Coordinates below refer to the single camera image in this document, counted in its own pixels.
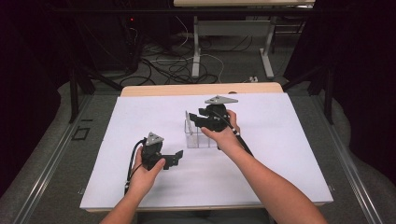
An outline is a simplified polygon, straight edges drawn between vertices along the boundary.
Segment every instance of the transparent container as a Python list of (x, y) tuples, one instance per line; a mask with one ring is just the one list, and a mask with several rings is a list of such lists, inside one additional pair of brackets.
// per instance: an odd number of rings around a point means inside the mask
[(184, 121), (184, 134), (186, 134), (187, 148), (218, 146), (213, 139), (202, 133), (200, 128), (195, 127), (194, 122), (191, 122), (189, 127), (187, 120)]

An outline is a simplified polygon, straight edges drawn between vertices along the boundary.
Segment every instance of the desk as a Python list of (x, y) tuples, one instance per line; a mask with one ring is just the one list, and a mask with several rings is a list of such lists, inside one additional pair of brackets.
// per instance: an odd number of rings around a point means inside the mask
[[(315, 0), (174, 0), (175, 7), (284, 7), (313, 5)], [(276, 17), (269, 21), (198, 21), (194, 17), (194, 58), (192, 65), (193, 77), (199, 76), (201, 49), (200, 35), (255, 35), (265, 36), (264, 48), (260, 49), (265, 75), (272, 79), (274, 73), (268, 58), (269, 48), (276, 27)]]
[(262, 207), (246, 179), (221, 151), (183, 147), (185, 110), (197, 112), (205, 106), (204, 99), (228, 92), (237, 92), (232, 97), (239, 102), (227, 107), (238, 113), (242, 135), (255, 157), (314, 203), (332, 202), (289, 96), (276, 83), (244, 83), (124, 88), (80, 207), (103, 211), (116, 205), (123, 196), (132, 148), (151, 131), (164, 137), (163, 154), (184, 149), (184, 156), (178, 166), (159, 173), (138, 211)]

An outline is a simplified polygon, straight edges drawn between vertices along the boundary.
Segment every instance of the white paper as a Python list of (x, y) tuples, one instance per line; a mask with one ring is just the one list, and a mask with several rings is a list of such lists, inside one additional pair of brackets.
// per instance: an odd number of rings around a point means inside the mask
[[(286, 93), (224, 95), (237, 99), (241, 134), (254, 157), (282, 175), (314, 203), (332, 195)], [(215, 147), (187, 148), (185, 111), (199, 115), (213, 95), (120, 97), (80, 207), (113, 208), (122, 198), (134, 145), (149, 132), (164, 138), (163, 155), (184, 150), (178, 166), (159, 173), (145, 208), (261, 204), (235, 164)]]

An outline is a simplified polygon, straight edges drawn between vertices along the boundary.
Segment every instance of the person's left hand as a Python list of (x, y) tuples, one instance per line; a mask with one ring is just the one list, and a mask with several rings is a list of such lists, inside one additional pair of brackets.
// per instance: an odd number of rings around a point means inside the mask
[(154, 185), (155, 177), (165, 165), (165, 159), (160, 159), (149, 171), (141, 164), (142, 147), (140, 147), (136, 152), (136, 158), (132, 172), (136, 169), (137, 170), (134, 172), (134, 175), (131, 178), (131, 183), (129, 185), (128, 192), (126, 193), (126, 196), (134, 195), (135, 197), (139, 197), (140, 200), (142, 200), (143, 197), (149, 193), (149, 190)]

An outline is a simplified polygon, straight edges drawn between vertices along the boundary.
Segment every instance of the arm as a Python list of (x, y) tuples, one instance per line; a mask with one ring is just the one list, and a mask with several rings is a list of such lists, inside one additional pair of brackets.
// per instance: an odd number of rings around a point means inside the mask
[[(230, 122), (236, 128), (236, 115)], [(246, 153), (230, 128), (214, 133), (207, 128), (202, 132), (215, 140), (219, 148), (241, 170), (264, 207), (278, 223), (327, 223), (315, 205), (288, 180), (276, 174)]]
[(141, 153), (142, 147), (139, 148), (136, 153), (133, 170), (137, 170), (131, 178), (128, 192), (119, 203), (117, 203), (116, 207), (114, 207), (114, 209), (102, 220), (102, 224), (131, 223), (137, 206), (154, 185), (155, 177), (165, 165), (165, 159), (161, 159), (150, 171), (142, 166), (138, 168), (138, 165), (142, 163)]

